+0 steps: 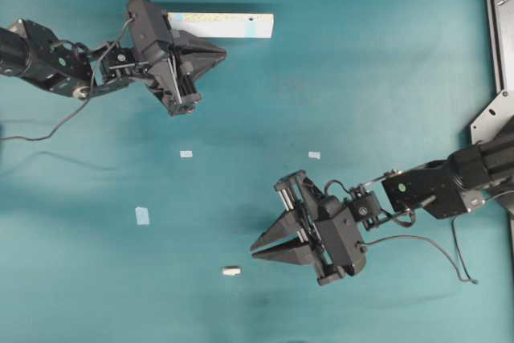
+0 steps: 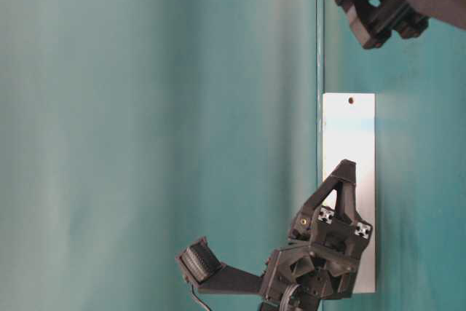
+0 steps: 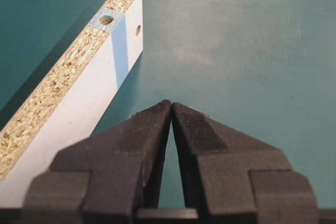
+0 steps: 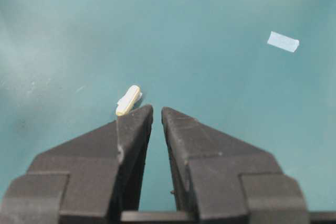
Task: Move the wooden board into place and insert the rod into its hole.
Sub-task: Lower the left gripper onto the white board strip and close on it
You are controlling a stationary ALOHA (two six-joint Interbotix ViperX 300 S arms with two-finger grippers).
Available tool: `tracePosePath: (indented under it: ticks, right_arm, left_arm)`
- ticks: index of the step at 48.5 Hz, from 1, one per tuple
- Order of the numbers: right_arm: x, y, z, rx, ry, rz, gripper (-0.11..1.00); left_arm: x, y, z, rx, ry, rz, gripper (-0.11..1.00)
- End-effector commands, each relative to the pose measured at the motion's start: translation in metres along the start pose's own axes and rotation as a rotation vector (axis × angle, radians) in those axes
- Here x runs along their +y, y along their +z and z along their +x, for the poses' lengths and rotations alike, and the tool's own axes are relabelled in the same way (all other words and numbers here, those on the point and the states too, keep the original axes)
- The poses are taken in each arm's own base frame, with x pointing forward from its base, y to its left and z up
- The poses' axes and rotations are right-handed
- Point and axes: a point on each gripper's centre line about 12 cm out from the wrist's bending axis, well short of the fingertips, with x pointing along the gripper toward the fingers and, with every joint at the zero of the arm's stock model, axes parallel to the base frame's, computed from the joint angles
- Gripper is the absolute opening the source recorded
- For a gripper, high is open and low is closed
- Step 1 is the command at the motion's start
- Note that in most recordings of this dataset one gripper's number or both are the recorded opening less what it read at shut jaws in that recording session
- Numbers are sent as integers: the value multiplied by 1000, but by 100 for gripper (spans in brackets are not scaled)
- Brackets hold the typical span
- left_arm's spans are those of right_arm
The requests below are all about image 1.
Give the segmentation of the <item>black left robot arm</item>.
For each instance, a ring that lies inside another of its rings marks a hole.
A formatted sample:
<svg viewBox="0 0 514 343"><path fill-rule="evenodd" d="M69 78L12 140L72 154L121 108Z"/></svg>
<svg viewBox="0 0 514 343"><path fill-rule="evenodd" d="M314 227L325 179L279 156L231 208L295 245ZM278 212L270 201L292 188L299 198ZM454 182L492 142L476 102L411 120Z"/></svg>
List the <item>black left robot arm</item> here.
<svg viewBox="0 0 514 343"><path fill-rule="evenodd" d="M150 63L136 47L107 42L96 50L58 39L52 30L19 19L1 30L1 73L56 95L86 100L141 81L172 116L195 110L195 81L226 58L226 51L174 30L166 53Z"/></svg>

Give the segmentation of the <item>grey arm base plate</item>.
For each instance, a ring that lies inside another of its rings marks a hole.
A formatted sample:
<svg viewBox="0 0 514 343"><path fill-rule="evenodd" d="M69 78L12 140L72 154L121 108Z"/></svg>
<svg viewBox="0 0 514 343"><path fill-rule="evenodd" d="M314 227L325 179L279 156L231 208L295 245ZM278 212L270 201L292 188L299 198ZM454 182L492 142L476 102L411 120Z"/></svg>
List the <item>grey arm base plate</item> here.
<svg viewBox="0 0 514 343"><path fill-rule="evenodd" d="M513 92L500 92L470 125L471 143L491 141L513 117Z"/></svg>

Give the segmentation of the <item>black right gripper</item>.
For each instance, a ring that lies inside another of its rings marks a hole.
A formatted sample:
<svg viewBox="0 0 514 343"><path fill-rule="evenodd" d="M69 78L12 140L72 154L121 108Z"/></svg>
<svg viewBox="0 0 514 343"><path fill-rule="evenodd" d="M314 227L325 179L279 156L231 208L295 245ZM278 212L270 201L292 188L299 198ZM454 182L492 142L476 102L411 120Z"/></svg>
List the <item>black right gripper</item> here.
<svg viewBox="0 0 514 343"><path fill-rule="evenodd" d="M342 267L326 260L321 238L312 224L311 214L315 210L316 200L323 194L308 179L306 172L298 170L281 178L275 184L275 189L284 198L288 210L251 245L252 257L299 266L311 265L320 286L345 278L346 272ZM292 235L296 237L257 251Z"/></svg>

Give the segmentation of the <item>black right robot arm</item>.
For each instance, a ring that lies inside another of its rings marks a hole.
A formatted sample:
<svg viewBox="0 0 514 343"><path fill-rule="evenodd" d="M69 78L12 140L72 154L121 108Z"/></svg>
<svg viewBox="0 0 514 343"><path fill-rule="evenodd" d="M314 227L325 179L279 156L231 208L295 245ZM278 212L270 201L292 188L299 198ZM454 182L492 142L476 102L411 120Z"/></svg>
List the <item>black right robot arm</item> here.
<svg viewBox="0 0 514 343"><path fill-rule="evenodd" d="M323 286L365 267L369 244L360 225L369 231L393 221L409 228L417 209L436 219L455 218L485 204L483 191L505 202L513 194L513 121L490 141L405 172L392 170L378 180L394 209L391 213L364 184L339 200L327 187L319 189L302 169L284 176L274 185L284 212L251 245L253 258L311 265Z"/></svg>

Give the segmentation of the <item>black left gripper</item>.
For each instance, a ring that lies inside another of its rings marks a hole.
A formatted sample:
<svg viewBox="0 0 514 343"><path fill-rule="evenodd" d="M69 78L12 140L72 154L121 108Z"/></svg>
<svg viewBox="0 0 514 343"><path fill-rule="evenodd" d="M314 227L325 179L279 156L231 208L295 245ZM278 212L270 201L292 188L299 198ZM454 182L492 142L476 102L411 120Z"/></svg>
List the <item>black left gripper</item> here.
<svg viewBox="0 0 514 343"><path fill-rule="evenodd" d="M148 89L171 116L191 114L201 99L195 80L226 58L226 50L184 30L172 29L169 38L144 47L135 57Z"/></svg>

